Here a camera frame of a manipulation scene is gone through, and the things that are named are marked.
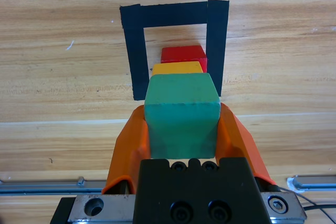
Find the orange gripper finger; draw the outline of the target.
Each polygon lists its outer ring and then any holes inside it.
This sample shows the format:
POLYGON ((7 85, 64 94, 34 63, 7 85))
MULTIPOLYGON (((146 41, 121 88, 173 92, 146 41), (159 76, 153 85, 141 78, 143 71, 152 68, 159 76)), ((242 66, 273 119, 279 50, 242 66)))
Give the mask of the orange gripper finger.
POLYGON ((151 158, 148 125, 144 106, 131 114, 116 139, 103 195, 135 194, 138 187, 140 163, 151 158))
POLYGON ((269 176, 252 135, 231 109, 222 103, 217 127, 215 159, 219 162, 224 157, 246 158, 255 177, 275 184, 269 176))

